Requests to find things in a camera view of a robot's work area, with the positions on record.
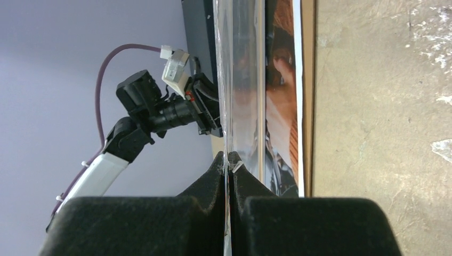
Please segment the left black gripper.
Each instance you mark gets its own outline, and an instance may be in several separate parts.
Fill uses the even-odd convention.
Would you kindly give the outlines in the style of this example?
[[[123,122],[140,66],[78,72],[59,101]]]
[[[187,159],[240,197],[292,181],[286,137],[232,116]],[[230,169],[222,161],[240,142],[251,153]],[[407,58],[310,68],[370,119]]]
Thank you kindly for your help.
[[[194,65],[190,92],[193,95],[197,119],[189,102],[176,93],[163,95],[154,78],[145,69],[131,75],[116,87],[116,96],[129,117],[147,136],[155,133],[164,138],[167,131],[197,122],[200,134],[223,136],[220,118],[218,86],[201,71],[197,57],[190,58]]]

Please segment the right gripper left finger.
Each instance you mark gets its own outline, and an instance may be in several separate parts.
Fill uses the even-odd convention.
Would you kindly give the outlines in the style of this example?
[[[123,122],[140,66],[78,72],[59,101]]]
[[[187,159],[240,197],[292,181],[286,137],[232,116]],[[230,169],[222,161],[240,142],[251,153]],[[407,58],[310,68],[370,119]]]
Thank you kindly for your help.
[[[223,152],[174,197],[80,197],[52,221],[40,255],[222,255]]]

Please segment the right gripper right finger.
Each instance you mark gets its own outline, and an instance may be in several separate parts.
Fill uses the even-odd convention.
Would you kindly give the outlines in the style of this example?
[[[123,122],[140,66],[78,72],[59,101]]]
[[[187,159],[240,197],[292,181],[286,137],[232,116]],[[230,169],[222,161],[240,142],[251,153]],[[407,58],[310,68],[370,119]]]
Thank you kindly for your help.
[[[233,255],[400,255],[382,209],[353,197],[286,198],[228,154]]]

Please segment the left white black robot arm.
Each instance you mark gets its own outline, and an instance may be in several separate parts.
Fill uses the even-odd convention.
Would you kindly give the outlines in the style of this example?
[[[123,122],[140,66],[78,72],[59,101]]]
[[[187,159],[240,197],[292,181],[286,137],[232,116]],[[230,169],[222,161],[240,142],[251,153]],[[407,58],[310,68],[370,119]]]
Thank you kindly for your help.
[[[164,138],[168,130],[195,122],[200,135],[223,136],[218,86],[202,73],[197,57],[192,61],[195,73],[182,84],[181,95],[162,95],[147,70],[117,85],[116,96],[128,115],[116,122],[100,152],[83,165],[68,190],[57,197],[51,219],[72,198],[103,196],[143,148],[155,143],[152,134]]]

